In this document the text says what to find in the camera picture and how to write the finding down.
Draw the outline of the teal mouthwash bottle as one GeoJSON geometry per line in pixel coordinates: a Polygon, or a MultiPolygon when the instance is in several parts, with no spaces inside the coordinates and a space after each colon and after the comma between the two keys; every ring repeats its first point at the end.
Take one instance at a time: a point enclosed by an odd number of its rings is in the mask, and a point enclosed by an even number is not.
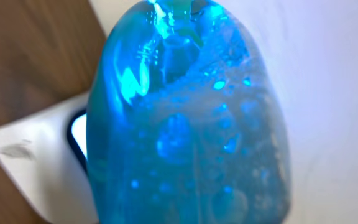
{"type": "Polygon", "coordinates": [[[118,20],[86,110],[101,223],[282,223],[287,132],[257,44],[214,1],[140,1],[118,20]]]}

